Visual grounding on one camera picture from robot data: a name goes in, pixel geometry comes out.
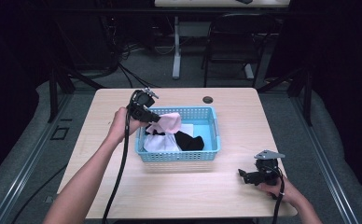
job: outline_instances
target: human hand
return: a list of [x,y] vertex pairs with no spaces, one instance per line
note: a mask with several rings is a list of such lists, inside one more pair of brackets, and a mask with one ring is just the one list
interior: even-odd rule
[[[288,178],[286,178],[285,176],[283,176],[284,179],[284,196],[283,196],[283,201],[290,203],[292,206],[297,206],[297,204],[299,203],[299,200],[304,198],[304,196],[299,192],[299,190],[297,188],[295,188],[294,185],[291,184],[291,182],[288,180]],[[281,179],[280,177],[277,178],[277,184],[275,186],[271,186],[271,185],[267,185],[265,183],[260,183],[258,185],[258,188],[262,191],[266,191],[268,193],[268,195],[274,194],[278,197],[278,195],[280,194],[280,187],[281,187]]]
[[[114,119],[105,141],[116,145],[123,141],[123,138],[125,137],[126,114],[127,109],[125,107],[121,107],[115,112]],[[129,122],[129,134],[133,134],[138,128],[144,126],[147,126],[147,123],[131,118]]]

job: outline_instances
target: white desk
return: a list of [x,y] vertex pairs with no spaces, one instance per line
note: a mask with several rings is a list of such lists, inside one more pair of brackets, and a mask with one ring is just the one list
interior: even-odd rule
[[[286,8],[290,0],[253,0],[244,4],[236,0],[155,0],[155,7],[268,7]],[[180,78],[181,50],[179,48],[179,22],[174,20],[174,65],[173,79]]]
[[[254,155],[263,149],[277,151],[256,90],[154,89],[160,99],[154,106],[207,105],[216,110],[221,150],[213,161],[142,162],[130,137],[129,153],[117,195],[108,218],[214,218],[272,217],[275,200],[246,185],[238,169],[255,172]],[[99,90],[89,113],[59,191],[91,157],[108,132],[114,111],[129,102],[133,90]],[[87,218],[102,218],[118,175],[123,143],[115,150]],[[279,160],[279,167],[285,172]],[[279,216],[294,216],[296,210],[282,203]]]

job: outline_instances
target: human arm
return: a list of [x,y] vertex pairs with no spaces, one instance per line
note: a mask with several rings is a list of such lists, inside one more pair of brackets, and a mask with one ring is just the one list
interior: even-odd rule
[[[125,137],[127,109],[121,107],[114,116],[103,143],[65,185],[49,209],[44,223],[83,223],[102,182],[115,148]],[[131,119],[130,134],[145,124]]]
[[[295,188],[295,186],[292,185],[292,183],[285,176],[283,176],[283,179],[285,182],[283,201],[290,203],[292,206],[294,206],[297,209],[302,223],[303,224],[322,223],[318,215],[315,213],[313,205],[306,199],[306,197],[303,196],[303,194],[301,194],[300,191],[297,188]],[[280,178],[278,178],[276,186],[270,186],[265,183],[261,183],[258,185],[258,188],[278,196],[280,192],[280,185],[281,185],[281,180]]]

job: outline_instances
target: dark background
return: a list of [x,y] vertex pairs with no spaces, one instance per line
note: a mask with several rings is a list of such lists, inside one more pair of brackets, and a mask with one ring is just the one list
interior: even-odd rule
[[[55,7],[102,7],[102,3],[47,2]],[[113,3],[152,7],[152,1]],[[341,135],[345,160],[362,184],[362,1],[293,0],[289,10],[326,16],[284,20],[267,77],[281,77],[301,66],[313,68],[313,89],[325,102]],[[57,23],[43,15],[36,18],[26,17],[17,2],[0,1],[0,164],[33,117],[38,104],[35,88],[49,79],[53,62],[106,70],[118,61],[117,50],[107,42],[107,18],[62,16]],[[160,18],[116,19],[122,27],[119,51],[123,36],[152,48],[150,27]],[[36,29],[37,23],[45,28]]]

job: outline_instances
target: blue plastic basket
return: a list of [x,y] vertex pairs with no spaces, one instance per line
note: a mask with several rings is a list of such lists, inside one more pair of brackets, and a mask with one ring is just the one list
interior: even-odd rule
[[143,161],[212,161],[221,149],[216,112],[211,106],[151,107],[162,115],[179,113],[183,124],[193,124],[193,137],[201,136],[203,150],[148,152],[144,149],[146,128],[137,130],[135,151]]

